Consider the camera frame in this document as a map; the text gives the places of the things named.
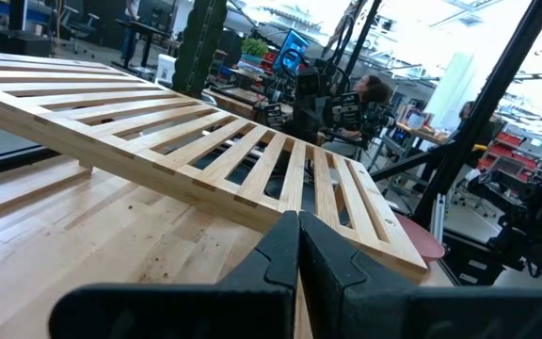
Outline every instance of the butcher block table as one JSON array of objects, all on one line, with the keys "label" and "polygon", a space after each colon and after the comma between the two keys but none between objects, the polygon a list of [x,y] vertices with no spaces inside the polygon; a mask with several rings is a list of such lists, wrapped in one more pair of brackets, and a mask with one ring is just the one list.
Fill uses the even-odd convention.
[{"label": "butcher block table", "polygon": [[[0,173],[0,338],[45,339],[88,283],[215,283],[263,237],[67,156]],[[450,285],[438,266],[422,285]],[[302,290],[296,338],[311,338]]]},{"label": "butcher block table", "polygon": [[2,336],[36,337],[23,325],[82,283],[216,282],[301,209],[305,162],[328,227],[415,283],[428,270],[360,163],[102,64],[0,54],[0,128],[69,157],[0,177]]}]

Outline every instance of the office chair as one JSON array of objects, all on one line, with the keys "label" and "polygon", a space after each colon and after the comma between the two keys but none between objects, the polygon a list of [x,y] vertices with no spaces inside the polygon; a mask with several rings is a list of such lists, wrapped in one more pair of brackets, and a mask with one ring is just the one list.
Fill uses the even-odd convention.
[{"label": "office chair", "polygon": [[[477,144],[474,145],[474,151],[475,150],[486,151],[487,149],[489,149],[490,146],[493,144],[495,138],[499,135],[499,133],[505,127],[505,122],[503,122],[503,121],[490,121],[489,122],[489,127],[491,128],[490,139],[487,139],[487,140],[478,139],[478,140],[476,140]],[[487,171],[492,171],[493,169],[495,169],[496,168],[495,166],[499,165],[500,160],[501,160],[501,158],[496,159],[490,165],[490,167],[487,169]],[[481,208],[484,211],[483,216],[485,218],[487,218],[489,216],[488,212],[490,212],[490,215],[493,218],[495,218],[497,216],[497,212],[494,209],[492,209],[491,207],[487,206],[485,204],[484,199],[472,198],[472,197],[469,196],[470,193],[466,189],[466,187],[468,186],[468,181],[466,180],[466,176],[467,176],[467,173],[469,173],[470,171],[471,171],[471,168],[466,172],[465,175],[463,175],[463,177],[458,178],[458,180],[455,180],[454,194],[451,196],[451,199],[447,200],[447,202],[450,202],[450,203],[452,203],[454,205],[461,204],[462,206],[466,206],[468,204],[468,202],[473,202],[474,203],[473,208],[474,209]]]},{"label": "office chair", "polygon": [[[79,53],[78,41],[79,39],[84,39],[89,35],[95,33],[97,29],[95,28],[95,21],[99,21],[100,17],[89,13],[89,20],[86,24],[81,24],[77,21],[71,20],[72,15],[79,15],[79,11],[75,8],[65,5],[64,10],[62,11],[62,16],[60,17],[60,25],[64,27],[67,31],[71,33],[73,44],[72,50],[75,54]],[[62,46],[68,46],[68,43],[62,43]]]}]

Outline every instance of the pink cushion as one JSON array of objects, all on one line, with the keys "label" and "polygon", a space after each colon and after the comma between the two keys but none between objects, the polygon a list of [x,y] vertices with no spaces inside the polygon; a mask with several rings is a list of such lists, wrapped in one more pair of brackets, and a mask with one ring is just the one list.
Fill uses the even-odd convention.
[{"label": "pink cushion", "polygon": [[395,213],[395,215],[401,223],[401,226],[403,226],[405,233],[409,236],[409,239],[411,239],[413,246],[415,246],[415,249],[426,263],[442,258],[444,255],[444,248],[434,236],[415,221],[398,213]]}]

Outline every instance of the computer monitor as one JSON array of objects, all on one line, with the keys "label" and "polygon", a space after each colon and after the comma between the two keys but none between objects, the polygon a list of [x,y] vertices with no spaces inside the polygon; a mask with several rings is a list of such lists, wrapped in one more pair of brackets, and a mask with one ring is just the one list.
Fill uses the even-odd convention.
[{"label": "computer monitor", "polygon": [[[300,54],[304,56],[305,53],[307,53],[307,48],[309,48],[309,42],[306,41],[304,38],[302,38],[293,29],[290,29],[290,31],[288,32],[288,35],[286,36],[286,39],[283,41],[281,50],[279,50],[278,57],[276,58],[275,63],[273,64],[274,71],[277,72],[281,70],[281,64],[279,63],[279,61],[281,60],[281,56],[287,50],[295,49],[296,51],[299,51]],[[286,57],[283,59],[283,64],[292,73],[296,73],[296,70],[298,69],[300,62],[301,62],[300,57],[298,57],[294,53],[286,54]]]}]

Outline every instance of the green plant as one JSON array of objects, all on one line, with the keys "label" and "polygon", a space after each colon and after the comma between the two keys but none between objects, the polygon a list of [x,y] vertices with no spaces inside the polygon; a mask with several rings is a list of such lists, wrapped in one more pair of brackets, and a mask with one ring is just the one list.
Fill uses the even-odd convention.
[{"label": "green plant", "polygon": [[268,51],[267,45],[262,40],[248,38],[242,42],[242,53],[244,54],[263,57]]}]

